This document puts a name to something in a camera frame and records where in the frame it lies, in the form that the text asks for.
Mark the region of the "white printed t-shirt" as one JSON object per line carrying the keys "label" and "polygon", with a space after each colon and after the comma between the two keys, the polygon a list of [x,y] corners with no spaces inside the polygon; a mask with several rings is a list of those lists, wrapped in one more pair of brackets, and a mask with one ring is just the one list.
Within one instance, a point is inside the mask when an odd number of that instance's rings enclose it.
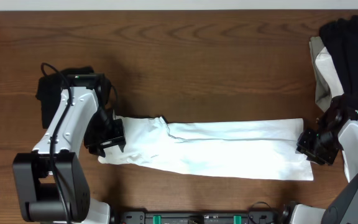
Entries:
{"label": "white printed t-shirt", "polygon": [[166,123],[122,119],[126,145],[105,150],[102,164],[135,164],[179,174],[246,179],[313,180],[311,164],[296,152],[303,120]]}

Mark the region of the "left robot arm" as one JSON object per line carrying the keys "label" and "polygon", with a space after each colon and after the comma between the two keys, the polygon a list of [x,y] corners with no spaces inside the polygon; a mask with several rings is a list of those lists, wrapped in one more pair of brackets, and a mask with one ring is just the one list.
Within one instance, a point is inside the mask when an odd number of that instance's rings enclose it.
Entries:
{"label": "left robot arm", "polygon": [[82,146],[105,157],[124,149],[121,119],[104,110],[99,88],[62,90],[46,133],[32,152],[18,153],[12,168],[23,219],[40,223],[112,223],[111,207],[91,198],[79,162]]}

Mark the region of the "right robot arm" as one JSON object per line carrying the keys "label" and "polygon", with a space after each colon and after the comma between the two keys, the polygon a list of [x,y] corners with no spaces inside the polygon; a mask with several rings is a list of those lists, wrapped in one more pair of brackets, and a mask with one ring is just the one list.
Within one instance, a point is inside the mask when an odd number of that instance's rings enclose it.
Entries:
{"label": "right robot arm", "polygon": [[358,96],[335,96],[318,128],[301,133],[296,150],[319,165],[332,165],[341,153],[349,183],[327,209],[290,202],[280,223],[358,224]]}

